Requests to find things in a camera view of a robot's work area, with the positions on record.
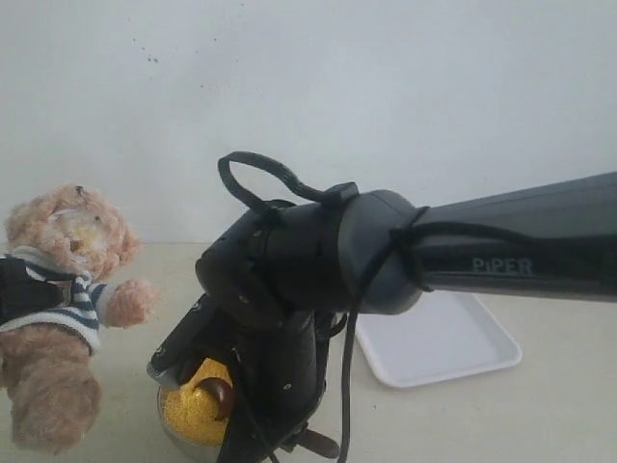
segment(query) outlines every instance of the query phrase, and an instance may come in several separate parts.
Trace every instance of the striped shirt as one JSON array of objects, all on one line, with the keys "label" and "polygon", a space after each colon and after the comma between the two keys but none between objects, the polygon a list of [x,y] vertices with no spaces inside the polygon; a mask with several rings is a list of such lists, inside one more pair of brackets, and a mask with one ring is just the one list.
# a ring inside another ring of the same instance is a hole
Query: striped shirt
[{"label": "striped shirt", "polygon": [[72,281],[68,307],[51,308],[14,318],[0,325],[0,333],[35,323],[59,325],[79,336],[90,348],[91,356],[94,355],[100,347],[99,319],[104,317],[111,288],[105,284],[93,284],[88,272],[77,275],[63,271],[49,255],[35,248],[19,246],[10,254],[0,254],[0,259],[23,259],[28,275],[34,280]]}]

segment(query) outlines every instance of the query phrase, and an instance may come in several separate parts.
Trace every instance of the yellow object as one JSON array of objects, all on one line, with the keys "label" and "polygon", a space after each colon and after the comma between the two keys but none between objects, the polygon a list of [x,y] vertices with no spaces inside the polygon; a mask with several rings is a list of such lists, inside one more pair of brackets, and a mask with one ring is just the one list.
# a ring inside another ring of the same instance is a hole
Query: yellow object
[{"label": "yellow object", "polygon": [[206,391],[195,389],[202,379],[216,377],[230,385],[227,368],[211,359],[201,364],[195,376],[177,391],[165,393],[163,416],[175,432],[196,444],[220,446],[225,438],[228,420],[215,421],[218,403]]}]

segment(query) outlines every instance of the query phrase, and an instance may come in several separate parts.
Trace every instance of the plastic tray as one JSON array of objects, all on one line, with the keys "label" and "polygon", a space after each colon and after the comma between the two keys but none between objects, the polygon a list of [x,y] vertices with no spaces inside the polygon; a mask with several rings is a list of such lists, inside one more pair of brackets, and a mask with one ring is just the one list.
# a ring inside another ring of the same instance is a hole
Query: plastic tray
[{"label": "plastic tray", "polygon": [[360,315],[356,332],[377,379],[411,388],[510,368],[523,353],[473,294],[423,294],[396,316]]}]

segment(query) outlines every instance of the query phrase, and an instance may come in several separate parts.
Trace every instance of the white table surface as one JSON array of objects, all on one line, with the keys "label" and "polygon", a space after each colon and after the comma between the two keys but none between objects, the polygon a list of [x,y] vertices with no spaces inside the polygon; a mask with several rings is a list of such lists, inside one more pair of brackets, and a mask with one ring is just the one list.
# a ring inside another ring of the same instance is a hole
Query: white table surface
[{"label": "white table surface", "polygon": [[[148,245],[114,280],[146,277],[165,302],[150,323],[104,331],[93,362],[103,411],[84,442],[52,458],[13,448],[10,403],[0,395],[0,462],[184,463],[157,420],[153,349],[201,289],[194,262],[204,245]],[[523,348],[515,368],[408,391],[381,386],[357,346],[350,463],[608,463],[617,461],[617,306],[483,296]],[[311,427],[338,439],[342,338],[333,340],[330,389]],[[302,449],[290,463],[317,463]]]}]

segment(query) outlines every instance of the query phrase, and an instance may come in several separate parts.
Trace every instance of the teddy bear head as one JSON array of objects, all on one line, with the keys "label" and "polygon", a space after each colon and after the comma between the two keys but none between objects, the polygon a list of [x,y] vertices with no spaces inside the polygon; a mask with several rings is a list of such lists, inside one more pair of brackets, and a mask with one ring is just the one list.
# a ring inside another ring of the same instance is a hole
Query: teddy bear head
[{"label": "teddy bear head", "polygon": [[5,222],[9,251],[47,253],[59,267],[105,280],[134,259],[140,240],[99,192],[67,184],[13,208]]}]

